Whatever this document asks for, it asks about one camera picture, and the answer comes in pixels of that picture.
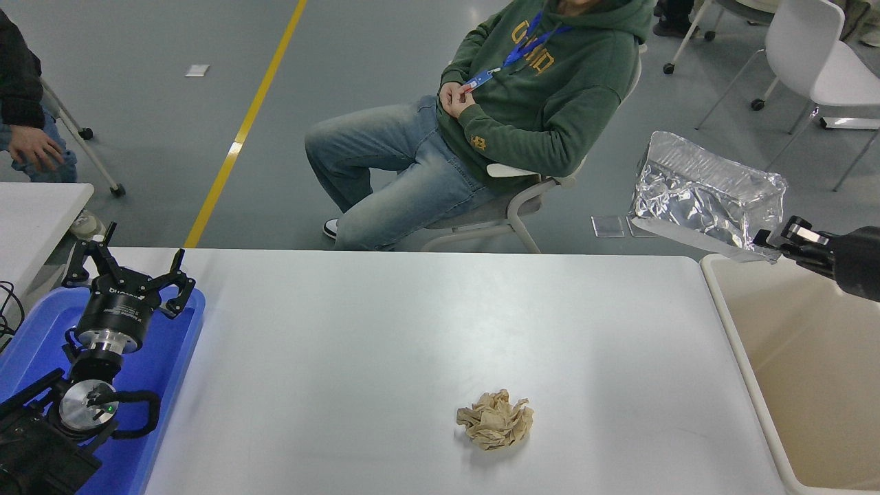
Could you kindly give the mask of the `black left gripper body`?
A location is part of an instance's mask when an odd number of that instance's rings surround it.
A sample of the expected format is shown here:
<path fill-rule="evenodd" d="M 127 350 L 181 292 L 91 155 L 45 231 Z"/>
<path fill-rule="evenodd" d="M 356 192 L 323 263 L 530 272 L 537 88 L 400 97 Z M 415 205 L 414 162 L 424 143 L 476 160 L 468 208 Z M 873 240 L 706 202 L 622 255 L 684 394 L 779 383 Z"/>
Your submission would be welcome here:
<path fill-rule="evenodd" d="M 92 344 L 98 336 L 111 332 L 124 335 L 126 344 L 142 344 L 161 301 L 156 291 L 139 296 L 112 287 L 94 292 L 76 324 L 76 340 Z"/>

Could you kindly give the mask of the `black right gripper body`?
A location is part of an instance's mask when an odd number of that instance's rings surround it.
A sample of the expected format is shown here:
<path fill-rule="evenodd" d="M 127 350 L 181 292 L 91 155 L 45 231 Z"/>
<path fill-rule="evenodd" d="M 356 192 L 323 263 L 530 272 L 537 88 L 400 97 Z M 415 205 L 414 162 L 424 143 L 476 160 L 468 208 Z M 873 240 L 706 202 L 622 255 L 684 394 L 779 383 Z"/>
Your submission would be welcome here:
<path fill-rule="evenodd" d="M 840 289 L 864 300 L 879 301 L 879 228 L 866 226 L 828 242 L 833 278 Z"/>

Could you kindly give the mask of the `person's hand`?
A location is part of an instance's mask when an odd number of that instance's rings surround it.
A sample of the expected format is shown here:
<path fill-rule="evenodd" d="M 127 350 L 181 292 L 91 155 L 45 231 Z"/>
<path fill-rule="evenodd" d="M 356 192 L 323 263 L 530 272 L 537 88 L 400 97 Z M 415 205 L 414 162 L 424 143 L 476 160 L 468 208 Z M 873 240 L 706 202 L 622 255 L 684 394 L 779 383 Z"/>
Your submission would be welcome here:
<path fill-rule="evenodd" d="M 63 148 L 34 126 L 10 125 L 7 151 L 13 160 L 32 165 L 38 173 L 54 172 L 64 161 Z"/>

